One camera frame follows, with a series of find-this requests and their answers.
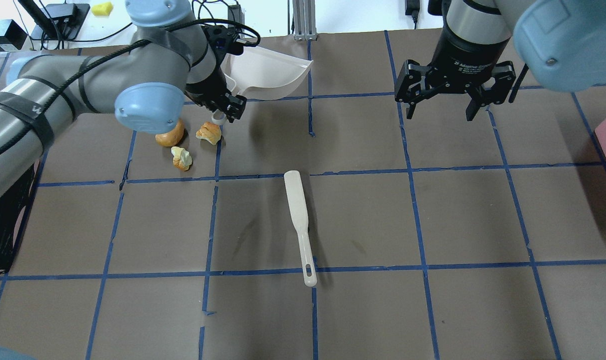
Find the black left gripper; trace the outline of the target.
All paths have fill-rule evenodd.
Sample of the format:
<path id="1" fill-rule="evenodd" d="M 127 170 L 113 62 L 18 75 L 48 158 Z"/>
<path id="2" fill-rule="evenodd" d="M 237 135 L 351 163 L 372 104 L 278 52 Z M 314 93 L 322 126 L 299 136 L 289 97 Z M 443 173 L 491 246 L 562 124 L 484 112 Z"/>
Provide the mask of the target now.
<path id="1" fill-rule="evenodd" d="M 192 80 L 185 86 L 185 95 L 196 105 L 215 112 L 221 111 L 229 122 L 238 120 L 245 112 L 247 98 L 232 95 L 227 87 L 227 80 L 220 66 L 213 73 L 200 81 Z"/>

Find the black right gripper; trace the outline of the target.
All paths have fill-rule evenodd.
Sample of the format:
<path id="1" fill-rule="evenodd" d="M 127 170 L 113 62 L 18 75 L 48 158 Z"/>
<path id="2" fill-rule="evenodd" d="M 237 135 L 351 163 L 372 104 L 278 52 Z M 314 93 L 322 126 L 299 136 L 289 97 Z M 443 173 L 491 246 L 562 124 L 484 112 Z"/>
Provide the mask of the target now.
<path id="1" fill-rule="evenodd" d="M 482 107 L 504 103 L 514 85 L 513 62 L 503 61 L 495 66 L 497 59 L 498 43 L 474 43 L 444 27 L 428 66 L 413 60 L 403 62 L 394 85 L 395 101 L 408 105 L 406 119 L 410 120 L 423 100 L 436 94 L 466 93 L 470 103 L 465 116 L 470 122 Z M 493 85 L 485 88 L 490 77 Z"/>

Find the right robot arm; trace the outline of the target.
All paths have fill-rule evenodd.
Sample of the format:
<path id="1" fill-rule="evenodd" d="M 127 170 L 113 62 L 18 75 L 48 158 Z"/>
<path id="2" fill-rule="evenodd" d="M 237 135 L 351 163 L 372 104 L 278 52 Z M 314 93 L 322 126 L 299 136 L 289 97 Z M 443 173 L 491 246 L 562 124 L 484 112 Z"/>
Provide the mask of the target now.
<path id="1" fill-rule="evenodd" d="M 433 57 L 406 60 L 395 82 L 408 119 L 423 100 L 467 94 L 471 121 L 513 102 L 527 71 L 556 92 L 606 83 L 606 0 L 431 0 L 428 10 L 444 21 Z"/>

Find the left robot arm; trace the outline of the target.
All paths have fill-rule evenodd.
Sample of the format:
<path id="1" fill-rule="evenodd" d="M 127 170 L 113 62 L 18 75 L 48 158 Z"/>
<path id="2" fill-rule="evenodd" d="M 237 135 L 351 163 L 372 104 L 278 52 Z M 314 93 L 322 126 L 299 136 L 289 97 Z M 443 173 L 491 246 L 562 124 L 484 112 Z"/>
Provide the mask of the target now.
<path id="1" fill-rule="evenodd" d="M 103 57 L 36 55 L 15 61 L 0 91 L 0 198 L 81 114 L 113 114 L 129 129 L 174 128 L 185 98 L 229 121 L 245 111 L 220 64 L 223 50 L 187 0 L 127 0 L 131 45 Z"/>

